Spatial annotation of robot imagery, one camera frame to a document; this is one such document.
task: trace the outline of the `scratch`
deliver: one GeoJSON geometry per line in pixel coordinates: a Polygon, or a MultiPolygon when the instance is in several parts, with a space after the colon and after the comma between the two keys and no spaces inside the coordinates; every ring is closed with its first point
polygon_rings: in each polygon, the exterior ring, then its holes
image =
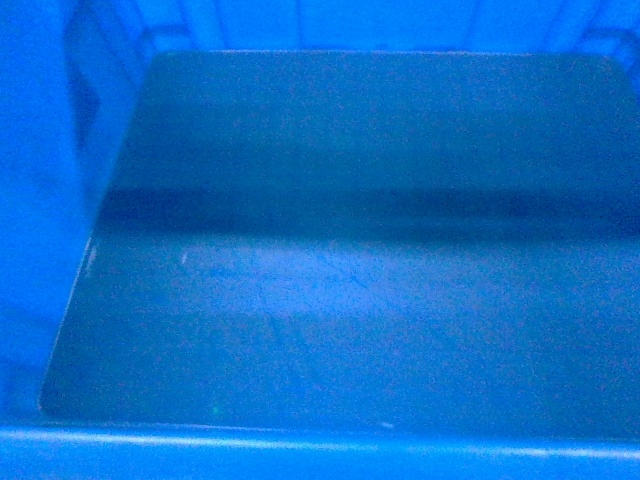
{"type": "Polygon", "coordinates": [[[87,259],[87,265],[84,269],[84,276],[86,278],[91,277],[91,267],[93,266],[93,262],[95,261],[97,256],[98,256],[98,245],[94,245],[93,247],[91,247],[91,252],[89,253],[89,258],[87,259]]]}

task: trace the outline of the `flat board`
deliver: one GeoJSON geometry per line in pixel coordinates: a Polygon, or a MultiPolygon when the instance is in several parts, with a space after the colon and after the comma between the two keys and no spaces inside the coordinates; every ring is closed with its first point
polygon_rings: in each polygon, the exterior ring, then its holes
{"type": "Polygon", "coordinates": [[[637,438],[636,114],[592,57],[159,57],[41,406],[637,438]]]}

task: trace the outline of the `blue plastic bin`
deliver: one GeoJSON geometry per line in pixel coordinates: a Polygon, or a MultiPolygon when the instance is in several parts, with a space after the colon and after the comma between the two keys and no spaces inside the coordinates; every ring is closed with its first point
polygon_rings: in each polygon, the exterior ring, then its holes
{"type": "MultiPolygon", "coordinates": [[[[633,441],[45,427],[37,406],[85,242],[156,53],[573,52],[614,59],[640,92],[639,32],[640,5],[623,0],[542,6],[299,0],[268,7],[227,0],[9,0],[0,20],[0,476],[640,477],[633,441]]],[[[609,265],[621,258],[619,250],[602,255],[609,265]]],[[[625,278],[636,275],[636,265],[629,261],[625,278]]],[[[633,298],[637,289],[615,294],[633,298]]],[[[624,343],[625,329],[618,332],[624,343]]]]}

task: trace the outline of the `blue plastic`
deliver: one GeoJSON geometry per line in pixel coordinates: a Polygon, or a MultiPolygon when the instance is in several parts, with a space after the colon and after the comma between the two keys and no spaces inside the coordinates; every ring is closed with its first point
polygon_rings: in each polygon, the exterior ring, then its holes
{"type": "Polygon", "coordinates": [[[640,476],[640,452],[633,444],[31,427],[0,430],[0,472],[21,480],[626,480],[640,476]]]}
{"type": "MultiPolygon", "coordinates": [[[[9,0],[0,17],[0,411],[7,422],[38,416],[36,387],[155,53],[221,48],[573,51],[616,59],[640,91],[640,13],[637,2],[624,0],[550,1],[535,7],[525,0],[508,6],[478,0],[455,7],[445,0],[402,5],[292,0],[273,7],[224,0],[9,0]],[[75,80],[70,72],[76,72],[75,80]]],[[[84,457],[67,457],[73,462],[67,467],[77,469],[79,478],[95,477],[92,468],[99,466],[120,468],[123,476],[135,470],[124,461],[134,453],[126,447],[100,463],[92,456],[95,450],[83,450],[62,435],[55,441],[60,432],[49,431],[39,443],[28,432],[4,432],[2,476],[29,478],[53,468],[31,460],[34,452],[50,455],[56,445],[82,452],[84,457]]],[[[538,478],[638,476],[633,445],[575,448],[581,455],[507,456],[505,465],[519,466],[506,478],[529,472],[533,477],[539,472],[538,478]]],[[[178,449],[180,454],[185,450],[178,449]]],[[[455,470],[454,478],[482,472],[496,476],[494,460],[468,451],[460,455],[451,458],[467,469],[455,470]]],[[[200,459],[203,469],[211,465],[200,459]]],[[[59,476],[66,476],[64,468],[59,476]]],[[[195,467],[192,472],[207,474],[195,467]]],[[[55,478],[55,471],[49,473],[55,478]]]]}

